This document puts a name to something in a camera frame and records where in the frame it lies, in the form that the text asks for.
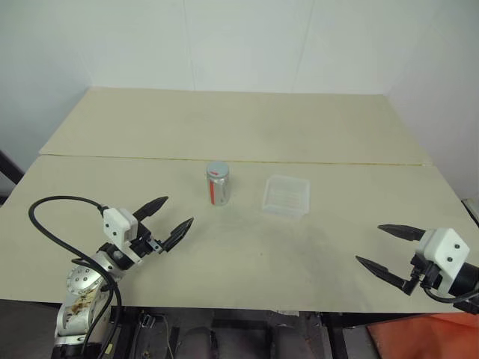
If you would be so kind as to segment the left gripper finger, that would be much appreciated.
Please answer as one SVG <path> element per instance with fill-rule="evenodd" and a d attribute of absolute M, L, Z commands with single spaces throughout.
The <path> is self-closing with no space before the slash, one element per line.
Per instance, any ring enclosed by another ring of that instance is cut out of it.
<path fill-rule="evenodd" d="M 174 228 L 170 232 L 168 239 L 162 243 L 162 250 L 169 252 L 171 249 L 173 249 L 188 233 L 193 221 L 194 218 L 191 217 Z"/>
<path fill-rule="evenodd" d="M 168 196 L 155 198 L 143 205 L 141 208 L 137 209 L 132 215 L 138 222 L 141 222 L 145 218 L 150 217 L 158 212 L 167 200 Z"/>

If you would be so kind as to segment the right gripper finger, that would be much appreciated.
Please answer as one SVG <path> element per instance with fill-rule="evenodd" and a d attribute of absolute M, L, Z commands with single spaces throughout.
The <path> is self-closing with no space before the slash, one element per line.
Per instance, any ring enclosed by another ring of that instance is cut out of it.
<path fill-rule="evenodd" d="M 420 241 L 426 233 L 425 230 L 402 224 L 381 224 L 378 225 L 377 228 L 397 238 L 410 242 Z"/>
<path fill-rule="evenodd" d="M 356 259 L 373 275 L 385 281 L 386 283 L 391 284 L 407 295 L 411 295 L 412 291 L 416 288 L 416 277 L 406 280 L 395 274 L 392 274 L 385 266 L 381 266 L 374 261 L 360 256 L 356 256 Z"/>

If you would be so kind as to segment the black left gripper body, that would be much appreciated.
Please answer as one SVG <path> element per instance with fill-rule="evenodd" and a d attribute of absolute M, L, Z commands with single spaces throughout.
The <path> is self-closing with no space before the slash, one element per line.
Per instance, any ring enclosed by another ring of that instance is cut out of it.
<path fill-rule="evenodd" d="M 130 249 L 140 258 L 156 252 L 162 253 L 162 243 L 154 239 L 152 233 L 141 223 L 138 222 L 136 234 L 130 241 Z"/>

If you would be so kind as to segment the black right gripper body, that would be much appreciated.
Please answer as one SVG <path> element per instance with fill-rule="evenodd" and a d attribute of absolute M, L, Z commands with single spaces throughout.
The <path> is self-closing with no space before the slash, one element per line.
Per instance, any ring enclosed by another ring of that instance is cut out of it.
<path fill-rule="evenodd" d="M 441 277 L 438 265 L 433 261 L 427 260 L 422 254 L 415 254 L 411 259 L 412 271 L 409 279 L 409 294 L 419 285 L 427 296 L 436 298 L 432 293 L 432 289 L 437 289 L 439 278 Z"/>

